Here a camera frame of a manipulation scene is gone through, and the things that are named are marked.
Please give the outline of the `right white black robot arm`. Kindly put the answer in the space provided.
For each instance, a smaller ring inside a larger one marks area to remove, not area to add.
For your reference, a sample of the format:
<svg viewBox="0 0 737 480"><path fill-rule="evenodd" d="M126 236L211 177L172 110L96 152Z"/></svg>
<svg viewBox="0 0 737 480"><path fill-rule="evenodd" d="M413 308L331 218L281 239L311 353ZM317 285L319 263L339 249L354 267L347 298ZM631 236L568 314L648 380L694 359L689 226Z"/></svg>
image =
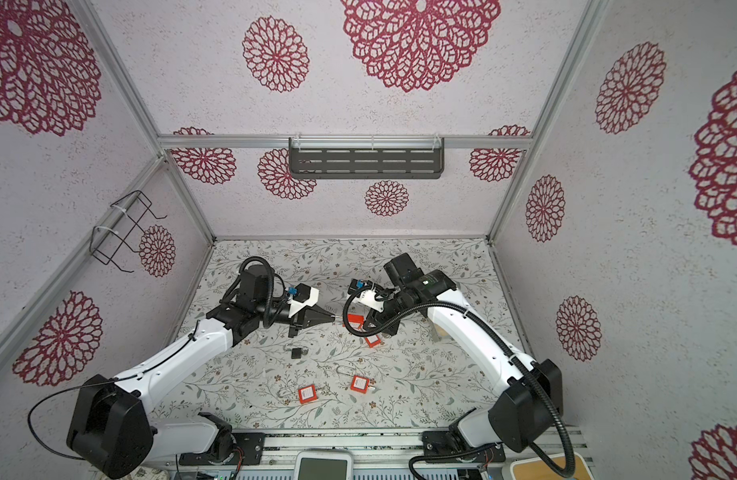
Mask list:
<svg viewBox="0 0 737 480"><path fill-rule="evenodd" d="M350 295L370 309L374 332L394 335L402 319L420 313L469 355L494 389L490 408L470 411L452 425L463 448L498 442L522 452L562 422L562 374L552 361L538 362L508 342L442 271L425 273L407 254L384 270L392 288L368 280L350 284Z"/></svg>

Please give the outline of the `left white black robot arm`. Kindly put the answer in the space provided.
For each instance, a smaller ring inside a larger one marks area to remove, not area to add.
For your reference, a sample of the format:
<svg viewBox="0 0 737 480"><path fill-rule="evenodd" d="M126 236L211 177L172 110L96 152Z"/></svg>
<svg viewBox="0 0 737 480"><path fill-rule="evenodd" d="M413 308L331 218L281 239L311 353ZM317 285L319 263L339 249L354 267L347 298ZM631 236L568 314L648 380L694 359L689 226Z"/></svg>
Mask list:
<svg viewBox="0 0 737 480"><path fill-rule="evenodd" d="M264 258L244 260L218 306L186 336L114 378L96 375L88 380L70 420L68 448L110 479L184 454L208 462L230 460L236 440L232 426L218 416L202 412L188 421L156 421L150 414L188 376L242 344L258 328L280 323L296 336L334 322L334 314L318 304L316 288L300 283L276 295L276 278Z"/></svg>

